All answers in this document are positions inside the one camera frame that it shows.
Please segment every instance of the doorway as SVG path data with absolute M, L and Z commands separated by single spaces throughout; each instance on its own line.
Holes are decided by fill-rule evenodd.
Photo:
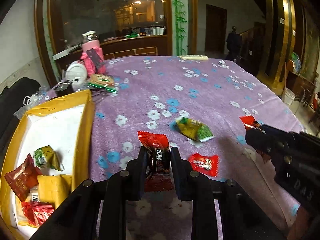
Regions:
M 206 5 L 206 9 L 205 51 L 223 54 L 226 40 L 227 10 L 210 4 Z

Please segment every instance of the gold candy wrapper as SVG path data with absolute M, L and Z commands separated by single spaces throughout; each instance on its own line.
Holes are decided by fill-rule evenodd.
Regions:
M 183 117 L 176 123 L 180 132 L 192 140 L 206 142 L 214 138 L 209 127 L 199 121 Z
M 35 150 L 35 164 L 40 168 L 51 168 L 63 171 L 64 167 L 60 163 L 57 153 L 48 145 Z

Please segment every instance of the white wall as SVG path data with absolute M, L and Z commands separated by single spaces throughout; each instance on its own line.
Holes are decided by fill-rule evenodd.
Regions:
M 34 0 L 16 0 L 0 24 L 0 93 L 21 77 L 47 85 L 34 31 Z
M 253 28 L 254 22 L 265 23 L 263 13 L 253 0 L 198 0 L 197 51 L 204 51 L 206 4 L 227 10 L 226 39 L 233 25 L 237 27 L 237 32 L 241 33 Z M 228 53 L 227 45 L 225 45 L 224 53 Z

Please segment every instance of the purple tablecloth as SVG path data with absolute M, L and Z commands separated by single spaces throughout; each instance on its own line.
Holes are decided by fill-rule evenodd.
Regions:
M 246 144 L 240 116 L 252 114 L 270 126 L 303 129 L 290 109 L 264 84 L 237 64 L 217 59 L 188 61 L 177 57 L 124 57 L 109 61 L 118 94 L 96 106 L 92 129 L 90 176 L 109 178 L 125 169 L 140 148 L 137 131 L 166 134 L 181 157 L 193 153 L 218 155 L 218 176 L 235 179 L 271 220 L 285 230 L 294 222 L 299 204 L 274 181 L 271 162 Z M 208 125 L 215 138 L 199 143 L 173 125 L 179 116 Z M 127 229 L 132 239 L 190 239 L 192 203 L 180 202 L 174 191 L 147 193 L 127 204 Z

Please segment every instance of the glass window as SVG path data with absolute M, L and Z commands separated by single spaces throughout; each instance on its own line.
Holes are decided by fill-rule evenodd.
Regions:
M 164 0 L 61 0 L 61 14 L 67 45 L 81 42 L 87 31 L 104 40 L 165 25 Z

